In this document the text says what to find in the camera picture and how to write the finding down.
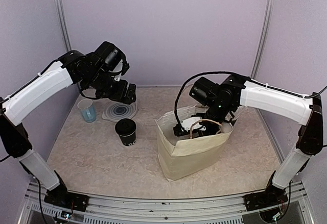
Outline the black plastic cup lid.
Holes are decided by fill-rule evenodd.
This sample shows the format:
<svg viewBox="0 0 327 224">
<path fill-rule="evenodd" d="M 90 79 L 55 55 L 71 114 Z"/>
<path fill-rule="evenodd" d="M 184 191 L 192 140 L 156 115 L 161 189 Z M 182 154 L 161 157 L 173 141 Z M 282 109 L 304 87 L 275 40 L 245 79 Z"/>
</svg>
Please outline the black plastic cup lid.
<svg viewBox="0 0 327 224">
<path fill-rule="evenodd" d="M 123 118 L 115 124 L 118 135 L 128 136 L 136 131 L 136 123 L 132 119 Z"/>
</svg>

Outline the cream paper takeout bag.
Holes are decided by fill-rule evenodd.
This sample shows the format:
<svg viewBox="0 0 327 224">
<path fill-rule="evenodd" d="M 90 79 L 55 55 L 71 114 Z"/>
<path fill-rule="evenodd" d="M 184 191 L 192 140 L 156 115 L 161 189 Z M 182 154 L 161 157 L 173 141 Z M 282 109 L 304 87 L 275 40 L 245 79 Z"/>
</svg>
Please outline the cream paper takeout bag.
<svg viewBox="0 0 327 224">
<path fill-rule="evenodd" d="M 158 159 L 168 181 L 181 179 L 217 162 L 221 147 L 233 132 L 233 126 L 223 122 L 219 134 L 191 138 L 187 133 L 178 138 L 173 132 L 177 125 L 173 111 L 155 123 Z"/>
</svg>

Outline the black paper coffee cup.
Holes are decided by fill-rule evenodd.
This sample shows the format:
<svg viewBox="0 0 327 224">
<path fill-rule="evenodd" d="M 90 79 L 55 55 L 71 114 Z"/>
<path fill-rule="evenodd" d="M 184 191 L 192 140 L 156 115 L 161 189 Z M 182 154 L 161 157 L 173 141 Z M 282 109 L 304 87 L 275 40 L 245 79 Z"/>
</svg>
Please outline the black paper coffee cup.
<svg viewBox="0 0 327 224">
<path fill-rule="evenodd" d="M 122 145 L 127 147 L 133 146 L 136 143 L 136 131 L 133 131 L 128 135 L 119 134 L 119 138 L 121 140 Z"/>
</svg>

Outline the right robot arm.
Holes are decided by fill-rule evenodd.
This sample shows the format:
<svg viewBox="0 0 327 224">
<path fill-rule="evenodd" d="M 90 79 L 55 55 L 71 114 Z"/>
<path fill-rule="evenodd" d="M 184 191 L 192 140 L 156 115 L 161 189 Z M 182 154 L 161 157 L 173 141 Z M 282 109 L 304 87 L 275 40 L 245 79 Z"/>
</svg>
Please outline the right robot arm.
<svg viewBox="0 0 327 224">
<path fill-rule="evenodd" d="M 301 125 L 298 141 L 280 168 L 271 176 L 268 184 L 270 187 L 261 195 L 265 205 L 273 205 L 280 199 L 281 189 L 285 189 L 293 177 L 305 168 L 309 159 L 325 147 L 320 93 L 294 93 L 230 71 L 202 72 L 188 78 L 187 82 L 193 79 L 196 82 L 189 95 L 208 107 L 208 110 L 180 120 L 175 108 L 177 124 L 173 131 L 177 137 L 193 133 L 199 133 L 200 136 L 212 135 L 218 131 L 222 122 L 235 120 L 241 106 L 281 115 Z"/>
</svg>

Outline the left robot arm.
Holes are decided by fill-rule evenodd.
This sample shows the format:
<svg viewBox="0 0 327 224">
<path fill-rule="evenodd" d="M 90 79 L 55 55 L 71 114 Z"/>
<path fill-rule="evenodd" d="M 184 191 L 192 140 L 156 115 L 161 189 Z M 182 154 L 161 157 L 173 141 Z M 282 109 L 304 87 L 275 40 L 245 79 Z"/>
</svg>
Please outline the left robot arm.
<svg viewBox="0 0 327 224">
<path fill-rule="evenodd" d="M 72 196 L 58 174 L 33 150 L 22 121 L 50 97 L 75 84 L 81 92 L 93 88 L 94 100 L 134 103 L 136 85 L 121 78 L 129 67 L 125 54 L 104 41 L 86 55 L 76 50 L 67 52 L 16 92 L 1 98 L 1 140 L 6 152 L 51 191 L 52 199 L 61 206 L 68 205 Z"/>
</svg>

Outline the blue translucent cup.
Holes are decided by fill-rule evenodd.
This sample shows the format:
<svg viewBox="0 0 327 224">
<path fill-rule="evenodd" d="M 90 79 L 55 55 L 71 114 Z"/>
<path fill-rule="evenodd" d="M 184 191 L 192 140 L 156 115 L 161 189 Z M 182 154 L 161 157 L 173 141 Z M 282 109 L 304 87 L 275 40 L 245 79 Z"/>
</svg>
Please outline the blue translucent cup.
<svg viewBox="0 0 327 224">
<path fill-rule="evenodd" d="M 82 99 L 77 103 L 77 107 L 80 110 L 81 116 L 85 122 L 91 123 L 96 120 L 97 115 L 92 100 Z"/>
</svg>

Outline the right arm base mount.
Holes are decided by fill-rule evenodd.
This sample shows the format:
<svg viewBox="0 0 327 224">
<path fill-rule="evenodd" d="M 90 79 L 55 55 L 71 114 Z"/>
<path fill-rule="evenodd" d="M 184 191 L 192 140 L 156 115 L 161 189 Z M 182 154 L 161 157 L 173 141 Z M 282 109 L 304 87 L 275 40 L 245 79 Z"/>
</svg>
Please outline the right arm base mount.
<svg viewBox="0 0 327 224">
<path fill-rule="evenodd" d="M 288 197 L 285 193 L 277 196 L 275 193 L 266 193 L 264 191 L 246 194 L 243 196 L 243 199 L 247 211 L 267 208 L 288 201 Z"/>
</svg>

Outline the aluminium front frame rail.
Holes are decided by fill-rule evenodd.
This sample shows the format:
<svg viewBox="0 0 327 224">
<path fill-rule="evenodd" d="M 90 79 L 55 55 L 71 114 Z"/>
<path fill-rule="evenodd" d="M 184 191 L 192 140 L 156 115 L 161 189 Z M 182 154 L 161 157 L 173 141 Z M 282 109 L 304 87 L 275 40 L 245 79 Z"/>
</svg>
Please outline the aluminium front frame rail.
<svg viewBox="0 0 327 224">
<path fill-rule="evenodd" d="M 90 194 L 84 212 L 39 203 L 46 190 L 31 182 L 17 223 L 262 223 L 262 210 L 248 211 L 244 194 L 206 198 L 141 199 Z"/>
</svg>

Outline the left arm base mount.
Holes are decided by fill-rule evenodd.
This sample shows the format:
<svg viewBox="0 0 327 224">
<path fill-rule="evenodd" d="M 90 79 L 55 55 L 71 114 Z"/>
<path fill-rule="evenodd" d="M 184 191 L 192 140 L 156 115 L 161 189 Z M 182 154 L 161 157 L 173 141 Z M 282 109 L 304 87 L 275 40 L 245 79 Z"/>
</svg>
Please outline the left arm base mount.
<svg viewBox="0 0 327 224">
<path fill-rule="evenodd" d="M 89 196 L 69 191 L 47 191 L 44 202 L 73 211 L 85 212 L 89 202 Z"/>
</svg>

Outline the left aluminium frame post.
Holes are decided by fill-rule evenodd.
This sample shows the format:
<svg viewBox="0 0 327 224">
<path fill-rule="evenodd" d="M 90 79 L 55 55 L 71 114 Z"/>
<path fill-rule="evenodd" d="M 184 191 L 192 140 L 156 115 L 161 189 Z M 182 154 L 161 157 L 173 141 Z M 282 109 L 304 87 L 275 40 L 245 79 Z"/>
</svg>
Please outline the left aluminium frame post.
<svg viewBox="0 0 327 224">
<path fill-rule="evenodd" d="M 68 33 L 66 21 L 65 21 L 63 1 L 62 0 L 54 0 L 54 2 L 55 2 L 56 11 L 57 11 L 58 19 L 59 19 L 59 25 L 60 25 L 61 34 L 63 37 L 64 46 L 65 46 L 66 51 L 69 52 L 72 50 L 72 46 L 71 46 L 71 41 L 69 38 L 69 33 Z"/>
</svg>

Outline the aluminium frame post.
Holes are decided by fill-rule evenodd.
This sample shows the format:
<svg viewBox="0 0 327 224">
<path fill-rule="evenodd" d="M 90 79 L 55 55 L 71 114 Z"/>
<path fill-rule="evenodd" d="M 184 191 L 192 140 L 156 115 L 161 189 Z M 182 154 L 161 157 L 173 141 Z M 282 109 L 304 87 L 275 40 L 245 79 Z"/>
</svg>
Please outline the aluminium frame post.
<svg viewBox="0 0 327 224">
<path fill-rule="evenodd" d="M 271 15 L 273 12 L 274 1 L 275 0 L 267 0 L 266 1 L 263 25 L 262 25 L 261 34 L 259 37 L 258 47 L 257 47 L 256 54 L 255 54 L 254 64 L 253 64 L 252 71 L 250 74 L 250 77 L 252 79 L 255 79 L 259 73 L 259 68 L 260 68 L 260 64 L 262 62 L 262 56 L 264 53 L 264 48 L 265 48 L 266 40 L 267 40 L 268 33 L 269 33 L 269 26 L 270 26 L 270 21 L 271 21 Z"/>
<path fill-rule="evenodd" d="M 72 46 L 71 46 L 71 41 L 69 38 L 69 33 L 68 33 L 66 21 L 65 21 L 63 1 L 62 0 L 54 0 L 54 2 L 55 2 L 56 11 L 57 11 L 58 19 L 59 19 L 59 25 L 60 25 L 61 34 L 63 37 L 64 46 L 65 46 L 66 51 L 69 52 L 72 50 Z"/>
</svg>

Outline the right aluminium frame post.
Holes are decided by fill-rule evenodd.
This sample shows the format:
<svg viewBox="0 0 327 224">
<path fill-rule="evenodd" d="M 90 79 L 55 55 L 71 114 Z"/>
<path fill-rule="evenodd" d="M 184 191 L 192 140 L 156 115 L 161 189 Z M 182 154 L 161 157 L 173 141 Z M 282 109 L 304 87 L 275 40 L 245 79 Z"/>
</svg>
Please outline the right aluminium frame post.
<svg viewBox="0 0 327 224">
<path fill-rule="evenodd" d="M 265 48 L 266 40 L 267 40 L 268 33 L 269 33 L 269 26 L 270 26 L 270 21 L 271 21 L 271 15 L 273 12 L 274 1 L 275 0 L 267 0 L 266 1 L 263 25 L 262 25 L 261 34 L 259 37 L 258 47 L 257 47 L 256 54 L 255 54 L 254 64 L 253 64 L 252 71 L 250 74 L 250 77 L 252 79 L 255 79 L 259 73 L 259 68 L 260 68 L 260 64 L 262 62 L 262 56 L 264 53 L 264 48 Z"/>
</svg>

